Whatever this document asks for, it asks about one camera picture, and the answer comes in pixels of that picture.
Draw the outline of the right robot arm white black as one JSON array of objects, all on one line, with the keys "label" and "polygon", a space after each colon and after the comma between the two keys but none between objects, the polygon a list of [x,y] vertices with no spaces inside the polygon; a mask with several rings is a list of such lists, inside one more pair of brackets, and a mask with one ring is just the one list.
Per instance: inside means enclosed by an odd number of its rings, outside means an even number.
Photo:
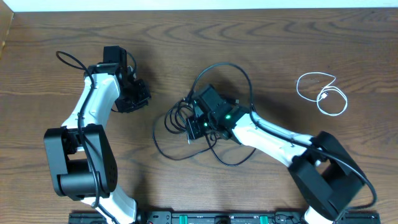
[{"label": "right robot arm white black", "polygon": [[207,134],[254,147],[288,168],[309,208],[307,223],[333,223],[364,186],[364,174],[340,142],[327,132],[299,134],[262,119],[222,98],[212,85],[187,96],[190,139]]}]

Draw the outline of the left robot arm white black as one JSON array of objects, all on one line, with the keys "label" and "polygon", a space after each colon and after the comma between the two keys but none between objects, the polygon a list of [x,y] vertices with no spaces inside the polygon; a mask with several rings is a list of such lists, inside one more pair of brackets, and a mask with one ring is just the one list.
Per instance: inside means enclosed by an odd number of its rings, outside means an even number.
[{"label": "left robot arm white black", "polygon": [[137,202],[118,184],[118,167],[105,128],[111,112],[131,113],[151,98],[132,54],[105,46],[103,60],[83,70],[84,89],[71,115],[58,128],[44,134],[44,146],[55,193],[90,205],[101,223],[147,223]]}]

